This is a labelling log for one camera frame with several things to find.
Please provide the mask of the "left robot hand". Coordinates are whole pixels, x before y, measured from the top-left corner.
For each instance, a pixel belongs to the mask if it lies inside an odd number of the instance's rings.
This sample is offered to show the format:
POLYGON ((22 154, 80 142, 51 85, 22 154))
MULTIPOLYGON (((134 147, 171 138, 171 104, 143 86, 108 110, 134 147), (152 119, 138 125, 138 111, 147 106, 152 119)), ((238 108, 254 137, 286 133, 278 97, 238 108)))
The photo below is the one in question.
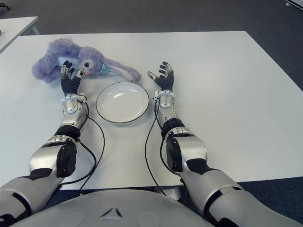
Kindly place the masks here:
POLYGON ((65 61, 61 67, 61 88, 65 96, 77 94, 81 79, 84 75, 84 69, 79 68, 75 75, 75 68, 72 63, 65 61))

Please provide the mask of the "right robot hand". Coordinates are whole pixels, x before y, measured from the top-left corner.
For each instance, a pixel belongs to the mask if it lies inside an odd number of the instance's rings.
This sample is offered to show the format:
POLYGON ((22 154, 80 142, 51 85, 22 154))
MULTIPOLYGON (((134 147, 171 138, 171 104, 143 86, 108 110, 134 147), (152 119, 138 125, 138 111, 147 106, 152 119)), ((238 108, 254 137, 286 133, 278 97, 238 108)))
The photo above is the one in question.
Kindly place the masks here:
POLYGON ((163 61, 160 65, 159 73, 160 75, 156 76, 154 73, 148 71, 147 75, 161 88, 162 91, 168 90, 172 92, 174 85, 174 70, 172 66, 168 62, 163 61))

